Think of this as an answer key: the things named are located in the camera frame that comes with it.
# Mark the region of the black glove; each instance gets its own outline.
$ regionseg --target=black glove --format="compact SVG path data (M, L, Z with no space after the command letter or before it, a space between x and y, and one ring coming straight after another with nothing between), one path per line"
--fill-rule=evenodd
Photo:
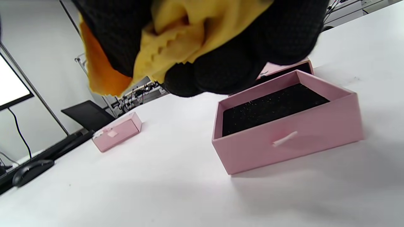
M128 77L140 49L142 28L151 21L151 0L73 0L112 67ZM291 65L313 49L328 0L275 0L241 34L202 55L176 64L163 86L191 97L202 92L232 94L250 87L267 62Z

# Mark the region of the small pink box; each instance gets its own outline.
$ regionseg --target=small pink box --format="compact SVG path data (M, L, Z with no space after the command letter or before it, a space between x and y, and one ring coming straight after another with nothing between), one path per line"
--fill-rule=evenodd
M113 121L96 132L93 136L93 141L101 152L106 152L110 148L138 134L141 128L142 121L134 112L122 119Z
M268 62L262 69L257 80L266 79L265 81L268 81L269 79L274 79L278 76L282 76L286 73L295 70L300 70L308 74L314 75L314 70L313 66L311 65L311 61L308 58L305 58L304 60L293 65L275 65Z
M225 110L296 84L306 86L329 102L222 136ZM227 173L235 174L363 138L357 94L296 70L220 101L212 144Z

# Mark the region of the office chair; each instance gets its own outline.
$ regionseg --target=office chair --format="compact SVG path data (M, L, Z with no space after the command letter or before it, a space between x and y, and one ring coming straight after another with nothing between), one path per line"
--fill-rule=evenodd
M115 120L112 115L90 100L61 111L89 131L98 131Z

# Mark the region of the black computer mouse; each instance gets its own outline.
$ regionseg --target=black computer mouse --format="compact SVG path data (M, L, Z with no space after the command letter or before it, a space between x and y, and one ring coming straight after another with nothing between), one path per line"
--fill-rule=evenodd
M21 187L41 175L55 164L53 160L39 160L20 168L13 177L13 186Z

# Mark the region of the yellow cloth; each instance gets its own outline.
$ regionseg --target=yellow cloth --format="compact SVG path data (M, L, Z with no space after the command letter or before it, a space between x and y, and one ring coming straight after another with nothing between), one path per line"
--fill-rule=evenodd
M112 69L100 44L81 23L90 88L101 95L122 95L148 76L164 82L176 63L193 63L246 29L273 0L154 0L153 22L142 31L133 78Z

